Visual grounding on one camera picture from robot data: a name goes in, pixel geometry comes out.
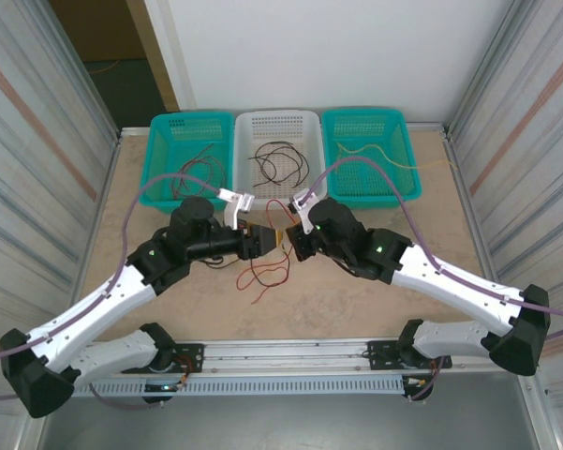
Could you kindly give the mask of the teal perforated plastic basket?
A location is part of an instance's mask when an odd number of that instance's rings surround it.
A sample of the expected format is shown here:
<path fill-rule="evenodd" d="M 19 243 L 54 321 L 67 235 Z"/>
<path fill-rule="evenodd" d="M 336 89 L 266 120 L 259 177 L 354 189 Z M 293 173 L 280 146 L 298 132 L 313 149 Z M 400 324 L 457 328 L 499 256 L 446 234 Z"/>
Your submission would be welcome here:
<path fill-rule="evenodd" d="M 214 188 L 231 188 L 234 118 L 229 112 L 160 114 L 150 126 L 140 185 L 165 173 L 183 173 Z M 154 183 L 140 203 L 168 214 L 190 196 L 208 199 L 216 211 L 226 203 L 209 189 L 184 179 Z"/>
<path fill-rule="evenodd" d="M 328 166 L 347 157 L 372 160 L 391 178 L 405 201 L 422 194 L 403 114 L 393 109 L 335 109 L 321 116 Z M 330 197 L 352 209 L 394 208 L 393 189 L 370 165 L 347 162 L 327 177 Z"/>

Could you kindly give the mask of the white perforated plastic basket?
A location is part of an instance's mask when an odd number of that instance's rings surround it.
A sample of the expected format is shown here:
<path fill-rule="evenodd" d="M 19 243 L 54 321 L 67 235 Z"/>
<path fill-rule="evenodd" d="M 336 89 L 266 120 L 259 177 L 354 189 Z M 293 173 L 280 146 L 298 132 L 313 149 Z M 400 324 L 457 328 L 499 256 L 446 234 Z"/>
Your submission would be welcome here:
<path fill-rule="evenodd" d="M 234 129 L 232 189 L 255 197 L 254 211 L 311 188 L 326 168 L 321 124 L 315 112 L 245 112 Z"/>

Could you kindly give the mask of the black controller board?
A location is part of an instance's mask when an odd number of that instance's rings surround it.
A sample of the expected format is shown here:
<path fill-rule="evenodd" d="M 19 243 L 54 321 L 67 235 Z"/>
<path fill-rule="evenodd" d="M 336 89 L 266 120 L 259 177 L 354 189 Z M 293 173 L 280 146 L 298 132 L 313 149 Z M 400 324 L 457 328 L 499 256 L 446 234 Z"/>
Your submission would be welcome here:
<path fill-rule="evenodd" d="M 426 400 L 433 392 L 435 380 L 433 374 L 403 376 L 403 397 L 409 402 Z"/>
<path fill-rule="evenodd" d="M 149 382 L 145 384 L 141 398 L 149 407 L 163 407 L 175 394 L 181 393 L 185 389 L 185 385 L 185 379 L 177 382 Z"/>

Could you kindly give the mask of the aluminium mounting rail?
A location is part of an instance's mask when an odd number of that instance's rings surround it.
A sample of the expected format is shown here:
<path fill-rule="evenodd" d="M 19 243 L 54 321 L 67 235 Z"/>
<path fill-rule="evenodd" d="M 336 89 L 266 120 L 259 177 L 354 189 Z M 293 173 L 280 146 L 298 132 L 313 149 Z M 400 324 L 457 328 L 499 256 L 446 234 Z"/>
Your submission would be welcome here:
<path fill-rule="evenodd" d="M 371 370 L 361 357 L 366 343 L 382 338 L 204 341 L 201 374 L 228 376 L 345 374 Z"/>

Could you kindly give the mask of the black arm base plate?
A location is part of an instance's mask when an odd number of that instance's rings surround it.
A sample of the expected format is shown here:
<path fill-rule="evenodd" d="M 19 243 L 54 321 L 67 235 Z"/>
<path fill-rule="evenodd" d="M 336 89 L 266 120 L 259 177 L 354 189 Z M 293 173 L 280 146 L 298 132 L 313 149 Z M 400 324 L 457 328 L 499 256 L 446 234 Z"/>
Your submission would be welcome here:
<path fill-rule="evenodd" d="M 392 339 L 368 341 L 361 357 L 368 361 L 371 370 L 433 371 L 438 366 L 441 369 L 453 366 L 450 356 L 431 359 Z"/>
<path fill-rule="evenodd" d="M 200 343 L 177 343 L 159 350 L 151 370 L 158 373 L 201 373 L 204 349 L 204 345 Z"/>

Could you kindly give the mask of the wooden door frame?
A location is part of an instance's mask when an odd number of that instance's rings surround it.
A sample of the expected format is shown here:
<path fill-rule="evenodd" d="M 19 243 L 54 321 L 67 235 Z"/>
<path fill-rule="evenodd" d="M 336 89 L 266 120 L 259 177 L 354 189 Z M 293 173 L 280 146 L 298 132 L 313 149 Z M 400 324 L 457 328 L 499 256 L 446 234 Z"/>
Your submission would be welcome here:
<path fill-rule="evenodd" d="M 126 4 L 155 78 L 156 87 L 164 107 L 169 113 L 178 112 L 179 104 L 174 95 L 170 76 L 157 42 L 155 29 L 152 25 L 145 0 L 126 0 Z"/>

